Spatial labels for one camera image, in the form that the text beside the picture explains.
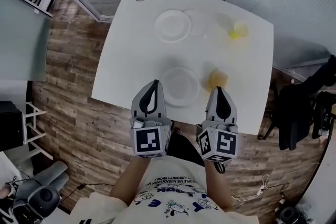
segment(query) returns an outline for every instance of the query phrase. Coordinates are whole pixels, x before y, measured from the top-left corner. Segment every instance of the speaker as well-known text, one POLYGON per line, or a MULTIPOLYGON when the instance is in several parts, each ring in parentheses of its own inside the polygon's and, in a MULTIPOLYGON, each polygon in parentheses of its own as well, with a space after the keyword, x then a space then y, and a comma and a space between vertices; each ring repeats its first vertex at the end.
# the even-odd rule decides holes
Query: speaker
POLYGON ((22 112, 12 102, 0 102, 0 152, 22 145, 22 112))

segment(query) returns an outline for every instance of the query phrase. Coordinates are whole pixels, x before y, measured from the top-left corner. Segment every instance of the wood paneling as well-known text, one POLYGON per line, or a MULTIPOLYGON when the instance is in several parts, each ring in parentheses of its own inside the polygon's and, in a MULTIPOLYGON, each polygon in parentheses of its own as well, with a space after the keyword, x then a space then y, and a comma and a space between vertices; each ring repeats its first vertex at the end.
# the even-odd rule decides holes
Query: wood paneling
MULTIPOLYGON (((38 127, 47 136, 38 140, 56 159, 68 164, 70 180, 61 191, 68 195, 82 183, 113 184, 133 156, 128 135, 130 111, 92 99, 92 87, 109 24, 95 22, 73 0, 55 0, 47 52, 46 82, 33 83, 34 104, 47 111, 38 117, 38 127)), ((288 78, 274 70, 280 84, 288 78)), ((273 107, 269 94, 267 110, 273 107)), ((264 117, 260 131, 266 132, 270 120, 264 117)), ((176 123, 195 144, 195 126, 176 123)), ((262 176, 269 174, 272 186, 289 182, 285 194, 296 199, 308 183, 324 145, 311 137, 298 143, 295 151, 280 151, 278 131, 265 141, 241 134, 239 157, 227 165, 226 177, 235 197, 255 195, 262 176)), ((108 194, 109 186, 86 187, 72 194, 62 205, 71 210, 80 197, 96 190, 108 194)), ((274 220, 274 209, 281 199, 280 187, 237 207, 246 215, 257 215, 260 223, 274 220)))

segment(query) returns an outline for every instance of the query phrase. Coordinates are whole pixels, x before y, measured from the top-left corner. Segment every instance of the black and white marker cube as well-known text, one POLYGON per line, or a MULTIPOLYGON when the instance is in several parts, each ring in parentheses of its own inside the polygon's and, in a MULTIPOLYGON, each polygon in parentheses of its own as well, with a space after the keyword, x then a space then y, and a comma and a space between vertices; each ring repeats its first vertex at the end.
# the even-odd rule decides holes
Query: black and white marker cube
POLYGON ((206 128, 198 135, 202 159, 213 162, 224 162, 237 156, 238 134, 206 128))
POLYGON ((134 153, 142 158, 165 156, 170 135, 171 131, 168 125, 130 129, 134 153))

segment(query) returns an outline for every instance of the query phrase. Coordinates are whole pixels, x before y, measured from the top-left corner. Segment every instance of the office chair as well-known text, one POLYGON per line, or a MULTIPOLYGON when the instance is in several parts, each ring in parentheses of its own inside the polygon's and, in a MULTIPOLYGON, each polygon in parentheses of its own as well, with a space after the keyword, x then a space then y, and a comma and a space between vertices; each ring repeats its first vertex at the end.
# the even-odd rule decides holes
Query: office chair
POLYGON ((323 85, 336 83, 336 57, 331 55, 328 62, 305 82, 284 86, 280 93, 271 85, 275 96, 275 110, 271 113, 271 126, 265 135, 258 135, 259 140, 265 140, 270 132, 279 129, 280 150, 294 150, 296 143, 309 134, 312 122, 313 107, 311 95, 320 90, 323 85))

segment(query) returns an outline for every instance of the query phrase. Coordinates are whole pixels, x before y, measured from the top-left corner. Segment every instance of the white plate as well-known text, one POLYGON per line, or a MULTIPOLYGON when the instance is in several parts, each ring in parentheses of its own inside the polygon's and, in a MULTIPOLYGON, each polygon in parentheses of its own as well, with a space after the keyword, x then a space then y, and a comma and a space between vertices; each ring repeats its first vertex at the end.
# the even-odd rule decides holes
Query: white plate
POLYGON ((195 9, 188 9, 184 12, 192 22, 191 36, 202 36, 209 24, 209 19, 203 13, 195 9))
POLYGON ((164 100, 167 104, 182 108, 191 105, 199 94, 199 80, 196 74, 185 67, 174 67, 160 79, 164 100))
POLYGON ((180 10, 170 9, 161 13, 155 20, 154 29, 164 42, 178 42, 186 38, 191 30, 191 20, 180 10))

